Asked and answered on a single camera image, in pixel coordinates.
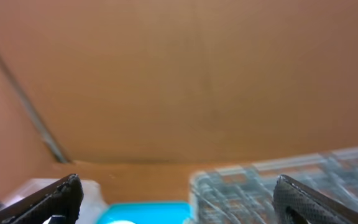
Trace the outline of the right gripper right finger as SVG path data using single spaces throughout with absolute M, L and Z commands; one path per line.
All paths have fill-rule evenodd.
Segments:
M 358 224 L 358 212 L 287 175 L 278 176 L 273 207 L 279 224 Z

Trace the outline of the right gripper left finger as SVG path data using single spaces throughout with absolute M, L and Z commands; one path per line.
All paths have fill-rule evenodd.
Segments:
M 76 223 L 83 200 L 83 188 L 77 174 L 70 174 L 39 191 L 3 207 L 0 224 Z

